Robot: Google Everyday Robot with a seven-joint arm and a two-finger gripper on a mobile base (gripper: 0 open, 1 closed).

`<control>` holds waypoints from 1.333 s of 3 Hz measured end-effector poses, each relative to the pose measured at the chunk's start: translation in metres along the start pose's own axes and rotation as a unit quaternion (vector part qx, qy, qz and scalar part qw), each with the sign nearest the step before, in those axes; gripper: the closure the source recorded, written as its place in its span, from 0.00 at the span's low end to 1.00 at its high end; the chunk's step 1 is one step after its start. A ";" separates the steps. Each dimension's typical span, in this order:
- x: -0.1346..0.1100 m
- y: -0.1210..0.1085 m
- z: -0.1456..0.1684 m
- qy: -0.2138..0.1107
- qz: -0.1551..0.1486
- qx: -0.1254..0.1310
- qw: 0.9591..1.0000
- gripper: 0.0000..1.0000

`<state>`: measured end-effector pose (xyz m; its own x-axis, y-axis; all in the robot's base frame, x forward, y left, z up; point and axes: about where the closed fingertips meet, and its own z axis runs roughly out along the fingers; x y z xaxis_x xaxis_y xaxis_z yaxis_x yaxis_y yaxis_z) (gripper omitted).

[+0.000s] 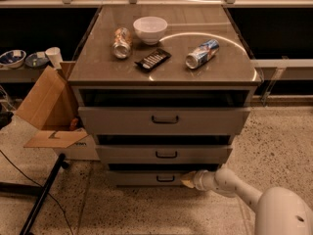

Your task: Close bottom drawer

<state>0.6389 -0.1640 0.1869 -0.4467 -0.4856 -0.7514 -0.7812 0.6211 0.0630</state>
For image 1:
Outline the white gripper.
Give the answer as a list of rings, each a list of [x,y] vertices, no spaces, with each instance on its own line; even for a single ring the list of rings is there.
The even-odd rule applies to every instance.
[[[200,191],[215,190],[215,173],[207,170],[191,171],[180,177],[182,184],[188,188],[194,187]]]

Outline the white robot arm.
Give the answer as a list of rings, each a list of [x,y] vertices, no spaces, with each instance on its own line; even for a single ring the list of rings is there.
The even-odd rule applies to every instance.
[[[271,187],[260,192],[228,167],[191,171],[181,176],[181,182],[199,191],[238,196],[255,213],[254,235],[313,235],[313,211],[289,189]]]

